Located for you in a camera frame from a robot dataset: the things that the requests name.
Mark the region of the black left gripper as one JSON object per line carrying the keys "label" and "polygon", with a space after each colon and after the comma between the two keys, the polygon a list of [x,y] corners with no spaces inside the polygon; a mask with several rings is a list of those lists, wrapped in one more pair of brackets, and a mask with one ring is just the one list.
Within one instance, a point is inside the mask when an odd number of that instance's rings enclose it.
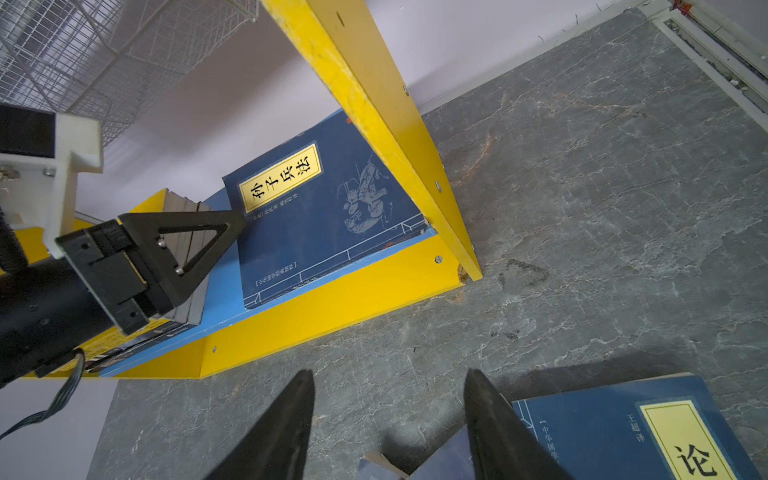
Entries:
{"label": "black left gripper", "polygon": [[55,243],[125,335],[189,299],[246,226],[234,210],[129,213],[119,221]]}

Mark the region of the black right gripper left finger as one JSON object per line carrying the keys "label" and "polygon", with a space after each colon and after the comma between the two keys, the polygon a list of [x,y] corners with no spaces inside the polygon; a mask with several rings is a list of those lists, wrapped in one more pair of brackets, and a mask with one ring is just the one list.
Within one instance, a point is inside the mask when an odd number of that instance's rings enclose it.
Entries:
{"label": "black right gripper left finger", "polygon": [[315,405],[310,369],[300,370],[209,479],[301,479]]}

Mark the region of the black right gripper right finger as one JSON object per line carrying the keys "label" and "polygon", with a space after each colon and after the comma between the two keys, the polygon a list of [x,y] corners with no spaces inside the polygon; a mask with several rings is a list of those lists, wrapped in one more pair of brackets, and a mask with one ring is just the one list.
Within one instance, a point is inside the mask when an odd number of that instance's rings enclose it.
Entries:
{"label": "black right gripper right finger", "polygon": [[569,479],[479,369],[464,381],[465,418],[477,479]]}

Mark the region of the navy book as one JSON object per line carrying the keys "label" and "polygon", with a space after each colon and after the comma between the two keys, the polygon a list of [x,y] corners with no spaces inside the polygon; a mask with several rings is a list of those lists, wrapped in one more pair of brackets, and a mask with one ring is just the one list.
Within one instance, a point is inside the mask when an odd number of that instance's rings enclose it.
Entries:
{"label": "navy book", "polygon": [[341,110],[223,178],[253,309],[424,232],[425,218]]}
{"label": "navy book", "polygon": [[[758,479],[760,473],[690,373],[514,400],[504,396],[569,479]],[[477,479],[467,424],[413,479]]]}

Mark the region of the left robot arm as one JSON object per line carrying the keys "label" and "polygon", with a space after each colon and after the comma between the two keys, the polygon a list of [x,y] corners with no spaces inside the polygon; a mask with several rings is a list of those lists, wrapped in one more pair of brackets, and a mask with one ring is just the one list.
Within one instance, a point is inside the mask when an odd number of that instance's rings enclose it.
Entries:
{"label": "left robot arm", "polygon": [[111,327],[131,335],[181,306],[246,226],[237,211],[129,213],[61,236],[63,258],[29,264],[1,226],[1,383],[76,363],[50,406],[9,428],[61,411],[85,371],[81,344]]}

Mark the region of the yellow wooden bookshelf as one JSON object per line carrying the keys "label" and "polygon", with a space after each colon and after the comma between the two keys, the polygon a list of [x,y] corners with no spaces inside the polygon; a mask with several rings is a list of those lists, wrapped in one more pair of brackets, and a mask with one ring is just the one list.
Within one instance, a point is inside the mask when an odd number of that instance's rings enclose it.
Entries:
{"label": "yellow wooden bookshelf", "polygon": [[94,225],[77,180],[261,1],[1,5],[1,380],[190,375],[252,323],[260,356],[433,295],[479,265],[439,155],[362,1],[302,4],[286,26],[341,102],[253,160],[217,150],[223,188],[159,191]]}

